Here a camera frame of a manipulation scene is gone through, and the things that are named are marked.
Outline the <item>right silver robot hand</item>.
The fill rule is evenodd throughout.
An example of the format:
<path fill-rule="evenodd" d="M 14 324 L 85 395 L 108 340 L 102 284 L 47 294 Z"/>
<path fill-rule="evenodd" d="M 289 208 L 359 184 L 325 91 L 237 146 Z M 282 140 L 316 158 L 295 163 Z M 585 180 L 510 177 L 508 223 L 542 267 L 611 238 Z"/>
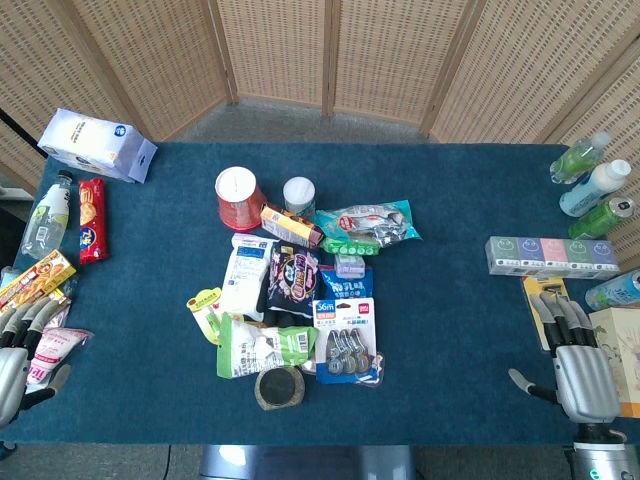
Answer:
<path fill-rule="evenodd" d="M 620 414 L 620 401 L 608 356 L 598 346 L 591 320 L 575 302 L 557 294 L 531 294 L 529 301 L 543 324 L 556 388 L 542 387 L 515 368 L 513 383 L 530 396 L 559 405 L 577 424 L 609 424 Z"/>

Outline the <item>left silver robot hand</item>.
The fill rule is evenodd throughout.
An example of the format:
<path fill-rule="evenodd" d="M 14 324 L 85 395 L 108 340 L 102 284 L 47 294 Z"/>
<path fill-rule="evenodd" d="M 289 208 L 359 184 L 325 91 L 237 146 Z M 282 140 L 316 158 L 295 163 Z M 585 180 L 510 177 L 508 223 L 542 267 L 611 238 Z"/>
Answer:
<path fill-rule="evenodd" d="M 12 423 L 22 410 L 56 396 L 70 376 L 71 366 L 63 365 L 47 388 L 26 394 L 31 362 L 44 327 L 67 304 L 41 297 L 39 300 L 8 308 L 1 314 L 1 427 Z"/>

